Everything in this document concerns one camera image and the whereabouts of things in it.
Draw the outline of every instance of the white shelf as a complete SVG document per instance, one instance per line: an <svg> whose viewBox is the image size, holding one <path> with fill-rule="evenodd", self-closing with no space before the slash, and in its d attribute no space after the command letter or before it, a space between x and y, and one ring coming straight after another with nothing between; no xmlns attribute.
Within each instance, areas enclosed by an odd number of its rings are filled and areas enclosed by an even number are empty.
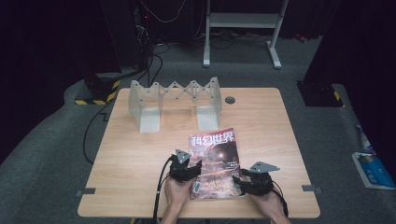
<svg viewBox="0 0 396 224"><path fill-rule="evenodd" d="M210 27L276 28L278 14L211 13Z"/></svg>

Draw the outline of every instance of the metal bracket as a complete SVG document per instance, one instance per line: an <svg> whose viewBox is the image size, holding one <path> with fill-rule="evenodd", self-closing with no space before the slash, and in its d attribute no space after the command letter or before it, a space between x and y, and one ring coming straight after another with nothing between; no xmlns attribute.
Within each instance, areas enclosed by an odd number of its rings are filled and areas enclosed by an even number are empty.
<svg viewBox="0 0 396 224"><path fill-rule="evenodd" d="M278 166L274 166L262 161L257 161L252 165L249 169L250 172L256 173L256 174L261 174L261 173L268 173L271 171L278 171L280 168Z"/></svg>
<svg viewBox="0 0 396 224"><path fill-rule="evenodd" d="M175 94L175 91L171 91L174 89L179 89L180 92ZM216 77L212 77L204 87L193 80L187 87L182 87L177 82L173 82L165 88L158 82L154 82L150 88L144 88L138 81L133 80L128 100L129 112L136 119L140 133L155 133L160 130L165 94L173 95L175 99L188 94L192 102L196 103L198 96L203 93L210 97L210 105L196 107L199 130L216 130L219 128L219 113L222 109L219 82ZM149 97L155 99L156 106L146 106Z"/></svg>
<svg viewBox="0 0 396 224"><path fill-rule="evenodd" d="M79 189L76 192L76 197L81 197L83 194L95 194L96 189Z"/></svg>
<svg viewBox="0 0 396 224"><path fill-rule="evenodd" d="M176 155L177 155L177 160L178 163L183 164L183 162L185 162L186 160L188 160L190 158L190 154L182 151L180 149L176 149Z"/></svg>
<svg viewBox="0 0 396 224"><path fill-rule="evenodd" d="M321 188L316 188L315 185L302 185L303 191L314 191L315 194L320 194L322 193Z"/></svg>

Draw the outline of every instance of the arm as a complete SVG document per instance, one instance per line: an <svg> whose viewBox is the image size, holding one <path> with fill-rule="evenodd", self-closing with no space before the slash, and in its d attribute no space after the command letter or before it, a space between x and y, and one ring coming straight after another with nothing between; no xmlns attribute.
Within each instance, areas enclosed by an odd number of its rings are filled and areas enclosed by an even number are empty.
<svg viewBox="0 0 396 224"><path fill-rule="evenodd" d="M283 213L282 203L279 197L270 191L263 196L249 194L250 198L259 206L260 211L275 224L291 224Z"/></svg>
<svg viewBox="0 0 396 224"><path fill-rule="evenodd" d="M178 183L175 179L168 177L165 182L165 194L168 199L168 207L166 208L161 224L175 224L184 202L190 196L190 187L194 179Z"/></svg>

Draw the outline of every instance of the magazine cover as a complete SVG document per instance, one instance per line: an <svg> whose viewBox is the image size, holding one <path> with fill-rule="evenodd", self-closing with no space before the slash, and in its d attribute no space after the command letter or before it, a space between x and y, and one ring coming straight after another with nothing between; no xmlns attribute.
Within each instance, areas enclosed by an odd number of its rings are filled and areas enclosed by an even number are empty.
<svg viewBox="0 0 396 224"><path fill-rule="evenodd" d="M377 155L355 152L352 158L366 188L396 189L396 185Z"/></svg>
<svg viewBox="0 0 396 224"><path fill-rule="evenodd" d="M233 175L242 176L233 128L190 135L190 154L190 166L202 160L202 172L191 187L192 200L242 195L233 182Z"/></svg>

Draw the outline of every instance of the gray carpet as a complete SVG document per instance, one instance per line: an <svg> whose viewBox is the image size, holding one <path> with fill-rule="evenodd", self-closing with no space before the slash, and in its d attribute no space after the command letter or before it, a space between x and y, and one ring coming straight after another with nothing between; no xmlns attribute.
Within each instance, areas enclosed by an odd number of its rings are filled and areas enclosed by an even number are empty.
<svg viewBox="0 0 396 224"><path fill-rule="evenodd" d="M163 59L156 78L161 85L191 80L206 84L218 77L221 87L275 87L282 94L311 182L320 217L293 219L293 223L396 223L396 191L366 189L351 159L361 148L355 126L359 123L341 85L345 107L306 107L296 86L303 80L320 39L302 44L280 38L276 50L283 68L275 70L264 42L234 43L211 50L211 66L202 67L203 47L181 45L155 48ZM229 42L213 41L217 48ZM160 67L154 58L153 77ZM120 88L130 85L124 79ZM140 79L147 85L147 76ZM84 189L92 166L82 153L85 130L101 105L75 105L82 81L65 93L64 106L37 125L0 166L0 223L131 223L130 218L80 217L79 189ZM109 115L112 105L104 110ZM87 135L87 153L94 160L106 122L98 116ZM179 223L205 223L181 219ZM269 223L268 220L212 219L210 223Z"/></svg>

